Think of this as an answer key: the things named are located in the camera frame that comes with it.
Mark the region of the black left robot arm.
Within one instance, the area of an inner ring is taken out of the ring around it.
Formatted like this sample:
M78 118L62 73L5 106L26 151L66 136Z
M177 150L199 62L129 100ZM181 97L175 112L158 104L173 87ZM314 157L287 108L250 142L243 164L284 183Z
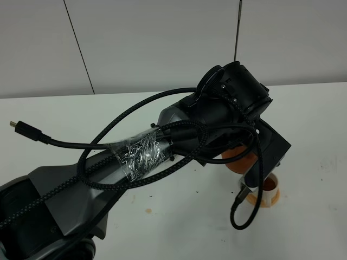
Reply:
M122 119L160 98L185 94L157 123L131 138L102 144ZM245 144L259 148L256 124L271 103L268 89L239 62L215 66L195 88L153 95L114 119L90 144L62 142L24 123L15 132L33 141L82 150L68 166L39 167L1 187L1 259L93 259L94 237L106 235L110 209L129 189L158 181L192 160Z

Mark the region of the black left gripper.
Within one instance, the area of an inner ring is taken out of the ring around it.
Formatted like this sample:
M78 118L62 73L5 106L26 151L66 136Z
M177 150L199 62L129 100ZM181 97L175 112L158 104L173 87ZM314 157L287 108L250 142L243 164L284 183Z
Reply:
M207 144L199 153L202 165L227 165L235 163L253 153L254 133L247 129L236 134L223 134Z

